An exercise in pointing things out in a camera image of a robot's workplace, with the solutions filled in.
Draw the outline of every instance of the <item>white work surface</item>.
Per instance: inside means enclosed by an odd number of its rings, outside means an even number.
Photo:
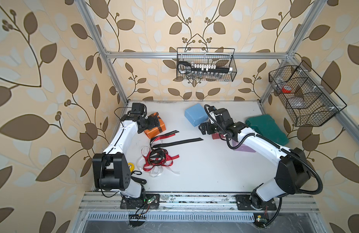
[[[202,135],[198,127],[193,127],[185,118],[185,109],[198,102],[142,102],[147,106],[147,115],[158,112],[165,123],[168,133],[178,130],[175,136],[161,140],[161,143],[176,142],[201,137],[199,142],[190,142],[165,147],[170,156],[179,155],[170,167],[179,175],[163,167],[163,173],[151,177],[150,172],[133,175],[147,180],[146,191],[160,192],[251,192],[258,185],[275,177],[276,167],[259,153],[234,151],[225,141],[212,139],[211,135]],[[202,106],[209,104],[217,109],[229,111],[234,122],[251,116],[261,115],[257,102],[199,102]],[[142,157],[141,149],[149,145],[149,138],[136,134],[126,153],[126,160],[134,163]]]

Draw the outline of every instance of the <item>robotic arm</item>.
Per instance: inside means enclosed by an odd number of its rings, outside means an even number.
[[[130,178],[130,168],[124,154],[136,133],[160,126],[157,116],[146,117],[146,115],[146,105],[133,103],[132,109],[121,118],[120,128],[110,145],[102,154],[95,154],[93,172],[96,188],[102,191],[118,189],[118,192],[125,197],[145,198],[144,186]]]
[[[205,105],[204,109],[210,121],[199,126],[202,134],[220,133],[226,137],[228,147],[237,149],[241,144],[247,145],[266,157],[277,167],[275,178],[261,184],[251,193],[251,206],[257,210],[274,197],[280,198],[288,194],[308,193],[318,194],[323,189],[319,175],[307,164],[305,153],[299,148],[283,147],[261,136],[242,122],[233,122],[227,109],[216,109]],[[230,145],[229,138],[239,142],[237,146]],[[315,191],[300,189],[311,176],[318,182]]]

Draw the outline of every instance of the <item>wire basket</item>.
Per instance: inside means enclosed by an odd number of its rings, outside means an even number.
[[[232,82],[235,49],[177,48],[177,80]]]
[[[279,97],[295,126],[319,127],[346,107],[344,100],[317,74],[321,85],[317,85],[307,74],[307,63],[284,66],[269,72],[269,82]],[[331,94],[331,99],[324,87]]]

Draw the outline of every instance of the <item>wallpaper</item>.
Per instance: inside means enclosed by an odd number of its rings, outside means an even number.
[[[128,99],[131,100],[259,100],[269,83],[275,59],[237,59],[233,82],[178,79],[173,60],[114,59]]]
[[[285,52],[311,0],[86,0],[109,51]]]
[[[296,56],[340,95],[348,104],[345,111],[359,124],[359,1],[327,4]]]
[[[348,104],[359,123],[359,1],[328,1],[296,54],[307,61]],[[324,189],[314,198],[327,228],[359,232],[359,146],[336,118],[322,127],[295,127],[275,94],[264,105],[289,138],[288,147],[305,150]],[[317,188],[315,179],[304,187]]]
[[[0,232],[71,228],[121,105],[75,4],[0,0]]]

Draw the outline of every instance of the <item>metal grate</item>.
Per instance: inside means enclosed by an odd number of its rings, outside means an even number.
[[[177,48],[177,81],[234,81],[237,72],[234,51],[226,48]],[[180,65],[184,65],[186,70],[181,70]],[[214,67],[202,70],[196,65]]]
[[[324,80],[322,86],[316,85],[304,71],[307,67],[301,63],[273,70],[269,72],[269,82],[295,126],[318,127],[343,110],[346,103]],[[334,93],[341,106],[332,102],[322,89]]]
[[[94,211],[88,216],[92,221],[128,221],[129,214],[135,212]],[[186,213],[186,212],[148,212],[146,221],[197,221],[197,222],[254,222],[253,213]]]

